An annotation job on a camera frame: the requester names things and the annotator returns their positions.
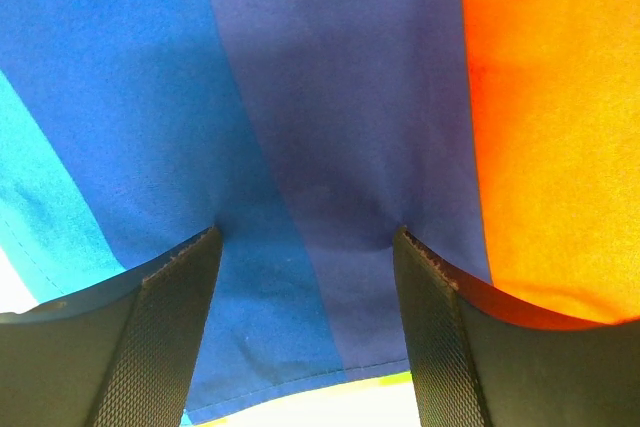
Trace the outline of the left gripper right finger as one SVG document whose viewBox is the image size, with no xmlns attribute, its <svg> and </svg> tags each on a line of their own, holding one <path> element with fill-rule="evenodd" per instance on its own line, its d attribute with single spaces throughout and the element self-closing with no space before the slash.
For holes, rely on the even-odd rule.
<svg viewBox="0 0 640 427">
<path fill-rule="evenodd" d="M 567 316 L 457 268 L 408 230 L 393 240 L 424 426 L 635 426 L 639 323 Z"/>
</svg>

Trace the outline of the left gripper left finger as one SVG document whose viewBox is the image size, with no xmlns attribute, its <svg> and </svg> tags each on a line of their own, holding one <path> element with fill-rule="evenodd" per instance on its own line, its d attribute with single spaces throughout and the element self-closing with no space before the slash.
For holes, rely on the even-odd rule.
<svg viewBox="0 0 640 427">
<path fill-rule="evenodd" d="M 180 425 L 221 253 L 211 227 L 106 281 L 2 314 L 2 425 Z"/>
</svg>

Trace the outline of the rainbow striped shorts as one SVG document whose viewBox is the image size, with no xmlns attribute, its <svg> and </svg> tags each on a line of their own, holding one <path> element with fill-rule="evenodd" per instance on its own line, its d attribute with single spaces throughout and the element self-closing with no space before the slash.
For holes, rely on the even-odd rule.
<svg viewBox="0 0 640 427">
<path fill-rule="evenodd" d="M 639 316 L 639 0 L 1 0 L 1 299 L 223 250 L 182 425 L 405 371 L 397 231 Z"/>
</svg>

